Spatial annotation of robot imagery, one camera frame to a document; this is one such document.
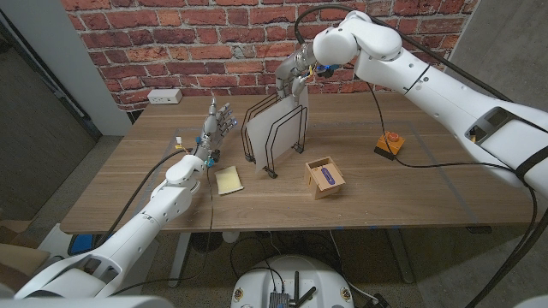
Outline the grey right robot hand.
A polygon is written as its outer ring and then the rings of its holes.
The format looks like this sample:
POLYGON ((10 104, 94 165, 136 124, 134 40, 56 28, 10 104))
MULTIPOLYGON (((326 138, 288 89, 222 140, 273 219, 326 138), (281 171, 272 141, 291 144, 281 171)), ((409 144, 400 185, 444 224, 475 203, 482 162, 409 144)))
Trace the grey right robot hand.
POLYGON ((283 60, 275 70, 277 96, 281 99, 292 96, 297 103, 306 85, 307 76, 303 74, 315 63, 313 43, 303 44, 283 60))

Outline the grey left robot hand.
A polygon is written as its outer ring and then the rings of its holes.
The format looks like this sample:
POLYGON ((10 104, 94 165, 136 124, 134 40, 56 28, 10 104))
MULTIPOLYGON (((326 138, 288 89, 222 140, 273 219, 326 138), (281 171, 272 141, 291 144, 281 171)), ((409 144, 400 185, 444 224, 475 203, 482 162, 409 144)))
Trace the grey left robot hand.
POLYGON ((197 145, 192 154, 204 160, 208 166, 217 163, 220 158, 220 150, 223 138, 237 125, 236 118, 232 115, 230 103, 217 108, 217 100, 211 99, 209 115, 202 127, 201 135, 197 138, 197 145))

